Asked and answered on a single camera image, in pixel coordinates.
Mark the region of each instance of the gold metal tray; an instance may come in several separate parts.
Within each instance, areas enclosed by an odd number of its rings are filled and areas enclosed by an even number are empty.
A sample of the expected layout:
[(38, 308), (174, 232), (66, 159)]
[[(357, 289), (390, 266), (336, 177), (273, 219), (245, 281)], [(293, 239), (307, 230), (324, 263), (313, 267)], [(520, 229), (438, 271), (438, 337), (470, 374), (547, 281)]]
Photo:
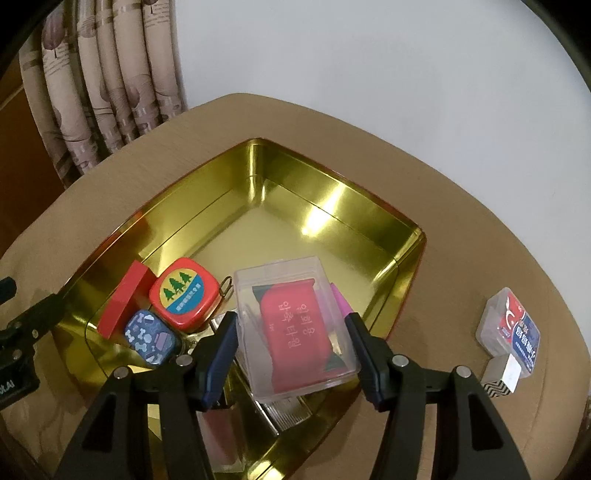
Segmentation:
[[(69, 312), (53, 335), (90, 401), (116, 367), (142, 365), (95, 327), (133, 260), (160, 274), (188, 256), (221, 280), (240, 268), (317, 255), (371, 332), (386, 337), (425, 244), (417, 225), (364, 189), (277, 144), (250, 140), (169, 187), (106, 239), (64, 286)], [(221, 308), (234, 307), (230, 298)], [(313, 415), (274, 437), (236, 371), (228, 388), (242, 414), (247, 467), (216, 476), (249, 480), (291, 475), (359, 393), (355, 381), (307, 395)]]

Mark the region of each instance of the red wooden block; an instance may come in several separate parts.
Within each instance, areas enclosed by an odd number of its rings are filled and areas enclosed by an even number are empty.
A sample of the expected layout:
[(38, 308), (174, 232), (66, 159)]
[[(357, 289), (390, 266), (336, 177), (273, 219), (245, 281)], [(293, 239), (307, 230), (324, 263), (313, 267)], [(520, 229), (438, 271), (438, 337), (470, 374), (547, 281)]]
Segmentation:
[(100, 317), (98, 332), (107, 340), (126, 345), (123, 336), (125, 325), (135, 312), (150, 307), (149, 293), (154, 282), (156, 275), (134, 260)]

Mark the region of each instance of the tree logo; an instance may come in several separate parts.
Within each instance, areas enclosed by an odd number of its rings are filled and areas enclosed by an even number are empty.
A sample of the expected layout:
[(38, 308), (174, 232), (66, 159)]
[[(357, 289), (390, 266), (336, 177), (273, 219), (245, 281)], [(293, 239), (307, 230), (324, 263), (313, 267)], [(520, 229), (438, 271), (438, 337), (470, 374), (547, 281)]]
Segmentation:
[(163, 305), (170, 305), (175, 299), (181, 296), (185, 292), (187, 286), (190, 285), (194, 276), (195, 272), (189, 268), (183, 268), (171, 272), (162, 283), (160, 290), (160, 300)]

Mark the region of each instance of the white wall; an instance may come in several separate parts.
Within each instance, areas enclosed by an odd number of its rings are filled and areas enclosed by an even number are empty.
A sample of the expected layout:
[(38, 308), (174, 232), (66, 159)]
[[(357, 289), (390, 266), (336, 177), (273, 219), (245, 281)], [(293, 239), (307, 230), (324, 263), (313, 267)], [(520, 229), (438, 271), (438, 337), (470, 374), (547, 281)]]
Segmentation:
[(420, 158), (519, 237), (591, 345), (591, 93), (519, 0), (176, 0), (175, 18), (187, 106), (272, 96)]

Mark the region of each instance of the wooden cabinet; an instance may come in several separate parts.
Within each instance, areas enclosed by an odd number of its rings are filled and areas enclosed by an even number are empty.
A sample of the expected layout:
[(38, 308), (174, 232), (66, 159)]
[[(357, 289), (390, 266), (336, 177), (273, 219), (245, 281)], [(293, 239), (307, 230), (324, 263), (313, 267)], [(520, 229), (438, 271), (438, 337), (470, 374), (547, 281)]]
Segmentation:
[(15, 59), (0, 79), (0, 256), (63, 191)]

